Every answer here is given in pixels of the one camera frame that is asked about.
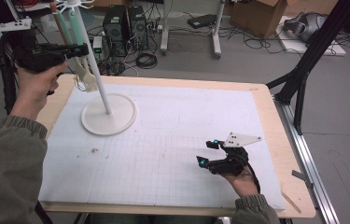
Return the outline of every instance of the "person's right hand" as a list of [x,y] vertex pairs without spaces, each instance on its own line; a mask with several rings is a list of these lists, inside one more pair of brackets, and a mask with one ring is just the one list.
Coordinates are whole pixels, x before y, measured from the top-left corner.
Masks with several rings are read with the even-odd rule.
[[47,92],[58,88],[56,76],[68,63],[64,62],[36,74],[18,68],[20,91],[9,115],[36,120],[38,113],[47,103]]
[[223,175],[223,177],[230,182],[239,197],[259,194],[257,186],[254,183],[253,176],[247,171],[247,169],[244,169],[238,176]]

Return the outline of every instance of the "round white base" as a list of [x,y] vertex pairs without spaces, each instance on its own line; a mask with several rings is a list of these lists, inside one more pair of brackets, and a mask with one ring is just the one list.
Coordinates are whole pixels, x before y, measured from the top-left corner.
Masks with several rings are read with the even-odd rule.
[[81,121],[91,133],[114,135],[128,129],[136,119],[136,106],[127,96],[108,94],[111,114],[105,111],[102,98],[97,97],[82,110]]

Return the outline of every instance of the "gray jacket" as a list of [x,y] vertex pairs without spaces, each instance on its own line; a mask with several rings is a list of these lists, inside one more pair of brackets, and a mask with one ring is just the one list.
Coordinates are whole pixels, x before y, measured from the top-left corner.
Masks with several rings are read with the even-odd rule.
[[[31,223],[42,182],[47,129],[40,123],[6,117],[0,127],[0,223]],[[263,195],[235,201],[231,223],[279,223]]]

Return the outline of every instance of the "concrete floor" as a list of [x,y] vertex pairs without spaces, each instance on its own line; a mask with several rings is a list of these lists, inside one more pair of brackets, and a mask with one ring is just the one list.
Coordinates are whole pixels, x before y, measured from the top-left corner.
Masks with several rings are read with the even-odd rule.
[[[175,18],[172,23],[183,23]],[[100,24],[92,20],[88,25]],[[47,34],[55,42],[58,33]],[[268,83],[291,71],[300,56],[271,54],[266,49],[252,49],[259,42],[244,42],[243,35],[220,38],[222,56],[213,56],[210,36],[170,33],[166,56],[157,51],[158,65],[149,70],[136,68],[139,77]],[[277,40],[270,41],[270,51],[282,50]],[[326,191],[341,223],[350,223],[350,48],[344,57],[324,56],[308,79],[302,130]],[[132,69],[124,76],[135,77]],[[274,88],[272,93],[280,91]],[[6,115],[0,75],[0,120]],[[50,214],[57,223],[74,220],[75,214]],[[294,219],[294,223],[324,223],[320,215],[312,219]]]

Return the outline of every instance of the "plug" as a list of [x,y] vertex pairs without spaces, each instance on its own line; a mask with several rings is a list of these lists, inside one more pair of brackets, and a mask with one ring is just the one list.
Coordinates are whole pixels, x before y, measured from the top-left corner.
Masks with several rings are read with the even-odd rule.
[[162,25],[158,25],[157,31],[158,31],[158,34],[162,33]]

